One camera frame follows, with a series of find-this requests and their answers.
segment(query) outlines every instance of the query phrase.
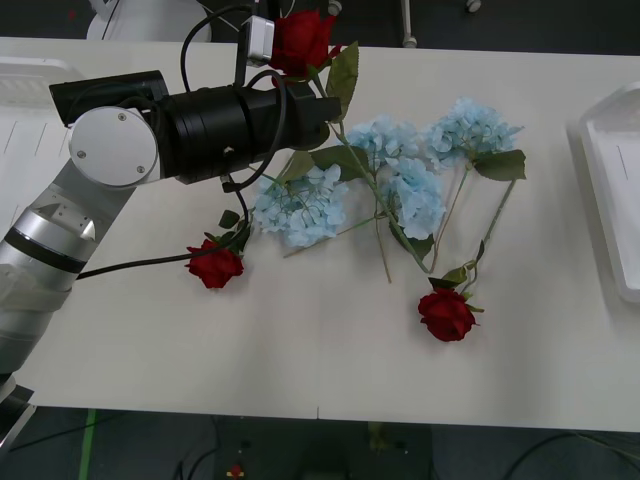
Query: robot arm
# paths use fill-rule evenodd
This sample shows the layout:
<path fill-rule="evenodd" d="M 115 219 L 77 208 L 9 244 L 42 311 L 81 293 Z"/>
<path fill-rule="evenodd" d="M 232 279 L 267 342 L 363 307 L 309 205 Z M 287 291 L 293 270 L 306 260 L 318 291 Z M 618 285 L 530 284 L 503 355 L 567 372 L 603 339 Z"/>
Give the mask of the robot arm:
<path fill-rule="evenodd" d="M 250 32 L 246 38 L 243 67 L 256 50 Z M 257 90 L 238 79 L 244 74 L 236 72 L 234 85 L 177 95 L 158 71 L 50 87 L 72 128 L 71 158 L 0 243 L 0 457 L 35 410 L 32 392 L 11 374 L 134 190 L 167 178 L 225 178 L 276 150 L 319 146 L 326 123 L 340 114 L 338 99 L 316 98 L 307 84 L 286 86 L 284 101 L 282 89 Z"/>

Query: dark floor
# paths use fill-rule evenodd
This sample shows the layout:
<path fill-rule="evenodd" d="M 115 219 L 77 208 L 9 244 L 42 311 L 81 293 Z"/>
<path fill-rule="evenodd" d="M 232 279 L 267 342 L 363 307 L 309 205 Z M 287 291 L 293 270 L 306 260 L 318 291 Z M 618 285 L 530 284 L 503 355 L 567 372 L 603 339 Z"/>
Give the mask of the dark floor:
<path fill-rule="evenodd" d="M 203 3 L 214 8 L 230 0 Z M 334 43 L 401 44 L 399 0 L 342 3 Z M 288 0 L 281 4 L 288 10 Z M 295 10 L 316 7 L 326 11 L 326 0 L 298 0 Z M 84 38 L 93 18 L 88 0 L 4 0 L 0 12 L 0 35 L 17 37 Z M 421 48 L 640 54 L 637 0 L 484 0 L 475 14 L 465 13 L 464 0 L 414 0 L 412 15 Z M 235 36 L 216 22 L 213 39 L 234 41 Z"/>
<path fill-rule="evenodd" d="M 228 0 L 204 3 L 215 8 Z M 289 3 L 282 3 L 288 9 Z M 418 46 L 640 54 L 637 0 L 484 0 L 473 15 L 465 14 L 463 5 L 464 0 L 414 1 L 413 33 Z M 298 0 L 296 10 L 316 6 L 326 11 L 326 3 L 316 0 Z M 92 18 L 88 0 L 4 0 L 0 3 L 0 36 L 80 39 Z M 233 15 L 228 19 L 239 23 Z M 332 42 L 358 40 L 361 45 L 399 46 L 400 21 L 398 0 L 343 0 Z M 235 32 L 222 22 L 213 27 L 214 41 L 235 40 Z M 98 419 L 112 415 L 114 412 L 98 412 Z M 86 416 L 84 410 L 40 409 L 16 445 L 84 425 Z M 243 463 L 248 480 L 302 478 L 296 475 L 305 462 L 315 470 L 344 468 L 351 478 L 365 480 L 640 478 L 640 470 L 632 463 L 640 459 L 640 437 L 635 434 L 585 439 L 536 429 L 384 428 L 388 448 L 376 455 L 370 450 L 368 426 L 363 423 L 127 413 L 96 426 L 93 441 L 85 442 L 85 457 L 90 459 L 87 476 L 79 474 L 85 438 L 81 430 L 9 454 L 0 465 L 0 478 L 224 479 L 238 461 Z M 551 440 L 532 450 L 545 439 Z M 598 444 L 602 441 L 610 447 Z M 188 478 L 198 457 L 218 446 L 219 450 L 206 457 Z M 177 470 L 180 462 L 183 477 Z"/>

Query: white plastic container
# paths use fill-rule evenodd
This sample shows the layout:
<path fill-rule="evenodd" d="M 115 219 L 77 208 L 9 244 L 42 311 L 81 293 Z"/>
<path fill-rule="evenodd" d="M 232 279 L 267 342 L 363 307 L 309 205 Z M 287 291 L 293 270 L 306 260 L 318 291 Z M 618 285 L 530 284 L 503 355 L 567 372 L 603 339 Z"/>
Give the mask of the white plastic container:
<path fill-rule="evenodd" d="M 579 130 L 616 286 L 640 302 L 640 82 L 589 109 Z"/>
<path fill-rule="evenodd" d="M 82 79 L 60 60 L 0 57 L 0 235 L 69 158 L 49 85 Z"/>

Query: chair leg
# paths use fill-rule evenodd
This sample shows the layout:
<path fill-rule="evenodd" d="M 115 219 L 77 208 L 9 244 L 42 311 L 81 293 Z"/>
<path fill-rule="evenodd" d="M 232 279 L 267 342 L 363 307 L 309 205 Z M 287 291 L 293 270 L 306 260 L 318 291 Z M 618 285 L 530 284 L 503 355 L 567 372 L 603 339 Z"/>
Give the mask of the chair leg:
<path fill-rule="evenodd" d="M 404 38 L 402 46 L 404 48 L 416 48 L 418 42 L 416 37 L 411 35 L 411 0 L 400 0 L 402 3 L 402 28 L 404 29 Z"/>

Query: artificial flower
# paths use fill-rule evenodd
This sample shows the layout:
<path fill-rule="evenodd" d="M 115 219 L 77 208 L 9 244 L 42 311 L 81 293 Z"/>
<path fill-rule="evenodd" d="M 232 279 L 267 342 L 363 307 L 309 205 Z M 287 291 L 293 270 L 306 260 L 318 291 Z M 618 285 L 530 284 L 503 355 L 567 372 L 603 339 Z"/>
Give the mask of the artificial flower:
<path fill-rule="evenodd" d="M 313 167 L 286 186 L 260 180 L 254 217 L 262 230 L 282 231 L 290 247 L 309 247 L 326 237 L 335 237 L 346 220 L 342 197 L 348 191 L 340 180 L 340 166 L 327 170 Z"/>
<path fill-rule="evenodd" d="M 205 240 L 200 248 L 187 247 L 187 250 L 196 253 L 217 246 L 217 243 Z M 185 266 L 189 268 L 189 273 L 200 277 L 207 288 L 222 288 L 231 280 L 231 277 L 238 277 L 244 271 L 240 257 L 226 248 L 208 255 L 194 257 L 189 260 L 189 265 Z"/>
<path fill-rule="evenodd" d="M 378 170 L 389 158 L 414 157 L 419 152 L 418 132 L 409 122 L 395 123 L 389 115 L 378 115 L 347 132 L 347 141 L 360 147 L 369 158 L 369 167 Z"/>
<path fill-rule="evenodd" d="M 387 163 L 394 173 L 383 192 L 398 224 L 408 238 L 425 240 L 438 229 L 445 212 L 440 180 L 415 158 L 389 158 Z"/>
<path fill-rule="evenodd" d="M 418 312 L 423 317 L 420 323 L 443 342 L 462 340 L 476 325 L 465 298 L 453 290 L 436 288 L 434 293 L 420 299 Z"/>
<path fill-rule="evenodd" d="M 329 52 L 331 27 L 336 17 L 320 18 L 317 11 L 305 10 L 275 22 L 273 54 L 269 65 L 293 77 L 307 77 L 307 65 L 320 68 L 340 53 Z"/>
<path fill-rule="evenodd" d="M 435 167 L 451 167 L 480 153 L 513 150 L 513 135 L 522 128 L 510 127 L 493 108 L 459 98 L 445 117 L 421 134 L 422 154 Z"/>

